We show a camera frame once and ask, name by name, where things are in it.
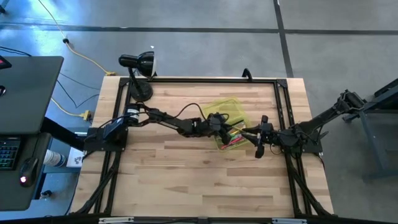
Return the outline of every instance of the black metal frame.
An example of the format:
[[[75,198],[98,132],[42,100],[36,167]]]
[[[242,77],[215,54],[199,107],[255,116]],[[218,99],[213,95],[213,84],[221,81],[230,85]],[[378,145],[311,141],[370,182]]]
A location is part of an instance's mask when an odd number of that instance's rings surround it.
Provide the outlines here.
[[[115,102],[115,107],[114,107],[114,112],[113,112],[113,118],[118,117],[119,109],[120,109],[120,104],[121,104],[121,98],[122,98],[122,92],[124,86],[129,83],[130,79],[129,78],[120,78],[119,81],[119,88],[118,88],[118,94],[116,96],[116,102]],[[290,102],[290,95],[289,95],[289,90],[287,86],[287,80],[286,79],[271,79],[271,78],[257,78],[253,79],[252,75],[250,74],[250,71],[245,69],[242,75],[242,78],[161,78],[161,77],[155,77],[152,80],[149,80],[147,82],[150,83],[264,83],[264,84],[271,84],[274,88],[275,91],[275,99],[277,103],[277,111],[279,114],[279,124],[281,129],[285,129],[285,121],[284,121],[284,113],[283,113],[283,108],[282,108],[282,101],[280,97],[279,90],[280,88],[283,89],[284,92],[284,98],[286,102],[286,109],[287,109],[287,114],[289,117],[289,123],[290,125],[294,124],[294,116],[293,116],[293,111],[292,111],[292,105]],[[127,105],[130,102],[130,97],[126,97],[125,105]],[[115,162],[119,162],[121,157],[121,152],[116,152],[115,155]],[[111,152],[106,152],[105,157],[104,157],[104,162],[103,162],[103,168],[101,172],[101,177],[100,177],[100,182],[106,177],[108,174],[108,166],[111,158]],[[292,156],[290,153],[285,153],[285,160],[287,164],[292,163]],[[297,161],[297,167],[298,167],[298,174],[301,177],[302,181],[305,184],[305,174],[304,174],[304,168],[303,168],[303,163],[302,163],[302,158],[301,154],[297,153],[296,154],[296,161]],[[299,200],[297,198],[297,191],[295,188],[295,179],[294,179],[294,174],[293,174],[293,166],[287,166],[288,170],[288,178],[289,178],[289,185],[290,185],[290,194],[292,196],[292,205],[294,208],[294,215],[301,215],[302,212],[299,207]],[[108,194],[108,201],[106,203],[106,208],[104,210],[104,213],[111,214],[112,206],[113,206],[113,198],[114,198],[114,192],[116,188],[116,179],[118,178],[117,173],[113,175],[113,178],[111,180],[111,186],[109,188],[109,194]],[[102,194],[99,196],[98,200],[95,203],[95,213],[99,213],[101,210],[101,201],[102,201]],[[311,215],[311,206],[310,202],[304,196],[304,202],[305,202],[305,213],[308,215]],[[249,221],[253,220],[253,218],[249,219],[238,219],[240,222],[243,221]]]

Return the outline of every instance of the desk lamp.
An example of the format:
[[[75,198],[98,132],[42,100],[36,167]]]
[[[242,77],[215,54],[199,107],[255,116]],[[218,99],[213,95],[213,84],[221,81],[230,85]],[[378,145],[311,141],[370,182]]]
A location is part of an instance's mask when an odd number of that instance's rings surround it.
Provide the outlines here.
[[[127,67],[130,74],[130,79],[132,80],[130,95],[136,101],[147,101],[154,94],[154,90],[148,82],[137,81],[132,71],[135,68],[141,75],[152,79],[156,75],[156,60],[154,52],[144,52],[137,56],[132,55],[122,55],[119,57],[119,64],[123,67]]]

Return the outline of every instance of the butcher block tabletop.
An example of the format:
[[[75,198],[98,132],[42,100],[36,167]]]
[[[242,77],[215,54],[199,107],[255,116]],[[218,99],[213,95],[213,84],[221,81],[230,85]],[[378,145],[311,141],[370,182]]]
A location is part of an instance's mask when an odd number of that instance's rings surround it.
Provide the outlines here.
[[[93,127],[112,118],[120,77],[105,77],[99,94]],[[303,79],[288,78],[295,122],[311,119]],[[175,115],[187,104],[204,107],[216,100],[236,97],[252,125],[267,115],[279,129],[275,93],[266,83],[151,83],[153,97],[146,102]],[[120,114],[127,88],[124,88]],[[282,104],[285,108],[283,94]],[[178,118],[198,118],[196,106]],[[245,144],[226,152],[217,150],[213,138],[185,138],[159,124],[129,128],[122,153],[112,216],[145,217],[293,217],[286,163],[279,148],[265,146],[256,159],[256,148]],[[71,212],[77,211],[97,188],[104,152],[88,156],[73,198]],[[333,212],[325,171],[318,157],[302,156],[308,188],[329,212]],[[101,210],[106,205],[109,184],[104,190]],[[297,191],[304,211],[301,190]]]

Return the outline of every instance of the gray floor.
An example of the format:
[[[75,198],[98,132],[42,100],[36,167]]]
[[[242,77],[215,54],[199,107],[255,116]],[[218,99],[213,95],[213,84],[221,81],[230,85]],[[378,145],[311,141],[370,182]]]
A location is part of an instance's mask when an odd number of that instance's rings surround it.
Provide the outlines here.
[[[102,27],[196,27],[276,29],[271,0],[59,0],[44,1],[63,25]],[[397,30],[395,0],[280,0],[286,29]],[[0,22],[53,24],[36,0],[12,0]],[[118,65],[121,54],[139,54],[154,49],[159,75],[239,76],[247,67],[255,77],[286,77],[278,34],[199,32],[65,32],[77,51],[94,58],[107,70],[127,75]],[[0,30],[0,45],[32,55],[62,55],[62,72],[87,85],[99,87],[104,73],[92,63],[73,55],[58,31]],[[330,107],[345,89],[369,96],[397,78],[398,35],[287,35],[294,77],[307,87],[313,115]],[[60,77],[77,101],[98,93]],[[96,98],[75,109],[59,86],[53,97],[75,113],[95,110]],[[71,118],[54,104],[47,116],[68,127],[88,126]],[[396,222],[398,177],[363,182],[374,171],[374,160],[361,124],[336,119],[324,130],[326,176],[335,213],[342,217]],[[65,184],[65,195],[73,186]],[[63,215],[60,206],[46,210],[35,202],[25,212],[0,213],[0,219]]]

